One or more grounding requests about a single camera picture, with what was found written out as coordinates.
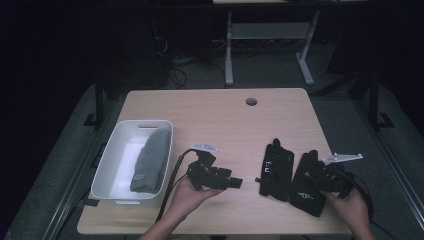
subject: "person's left hand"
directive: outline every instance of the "person's left hand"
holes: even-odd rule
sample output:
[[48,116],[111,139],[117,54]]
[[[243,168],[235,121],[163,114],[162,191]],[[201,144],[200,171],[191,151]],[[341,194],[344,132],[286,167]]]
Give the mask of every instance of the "person's left hand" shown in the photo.
[[196,210],[206,199],[216,196],[223,190],[208,189],[197,191],[188,177],[178,183],[171,205],[165,215],[183,221],[188,214]]

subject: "wooden table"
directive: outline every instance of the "wooden table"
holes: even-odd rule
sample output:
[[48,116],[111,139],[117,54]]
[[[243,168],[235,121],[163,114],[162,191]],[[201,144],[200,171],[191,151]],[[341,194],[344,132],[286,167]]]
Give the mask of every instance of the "wooden table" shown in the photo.
[[[255,106],[246,99],[257,100]],[[295,153],[294,170],[303,153],[316,149],[331,155],[314,109],[303,89],[220,89],[134,91],[128,94],[118,122],[169,120],[174,125],[173,163],[194,143],[219,149],[214,166],[233,170],[243,179],[240,189],[228,189],[204,202],[175,234],[321,234],[349,233],[325,206],[320,218],[289,203],[259,195],[265,147],[274,138]],[[179,176],[196,155],[186,156]],[[78,224],[83,234],[139,234],[155,221],[159,208],[110,205],[85,206]]]

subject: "hand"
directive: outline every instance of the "hand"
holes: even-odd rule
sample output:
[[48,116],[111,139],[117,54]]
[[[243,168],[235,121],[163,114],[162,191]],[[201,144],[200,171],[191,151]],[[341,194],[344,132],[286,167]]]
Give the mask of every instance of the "hand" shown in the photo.
[[139,238],[140,240],[168,238],[188,214],[196,210],[206,199],[223,192],[215,189],[196,191],[188,177],[182,178],[176,188],[168,211]]
[[223,190],[208,189],[197,191],[188,177],[178,183],[171,205],[165,215],[184,220],[188,214],[196,210],[206,199],[216,196]]
[[322,194],[336,209],[355,239],[375,239],[370,229],[368,207],[356,188],[353,188],[344,199],[337,198],[330,192],[322,192]]

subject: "white basket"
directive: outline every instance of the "white basket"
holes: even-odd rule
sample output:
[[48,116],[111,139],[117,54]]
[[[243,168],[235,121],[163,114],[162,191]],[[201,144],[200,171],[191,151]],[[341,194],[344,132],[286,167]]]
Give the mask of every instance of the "white basket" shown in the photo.
[[[150,135],[163,128],[171,133],[171,142],[161,188],[156,194],[131,192],[130,184],[138,155]],[[127,120],[117,124],[94,176],[91,186],[93,196],[115,204],[160,206],[169,181],[173,135],[173,126],[166,120]]]

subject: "metal clip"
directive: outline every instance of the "metal clip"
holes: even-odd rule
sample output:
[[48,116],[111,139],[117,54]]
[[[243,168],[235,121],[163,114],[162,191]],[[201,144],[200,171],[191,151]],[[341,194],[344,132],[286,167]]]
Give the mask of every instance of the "metal clip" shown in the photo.
[[208,144],[193,144],[193,145],[191,145],[191,148],[195,149],[195,150],[210,152],[210,153],[218,153],[218,148],[215,148],[210,143],[208,143]]
[[357,160],[364,158],[360,153],[358,155],[344,155],[334,153],[333,156],[324,158],[322,161],[324,163],[337,163],[337,162],[346,162],[351,160]]

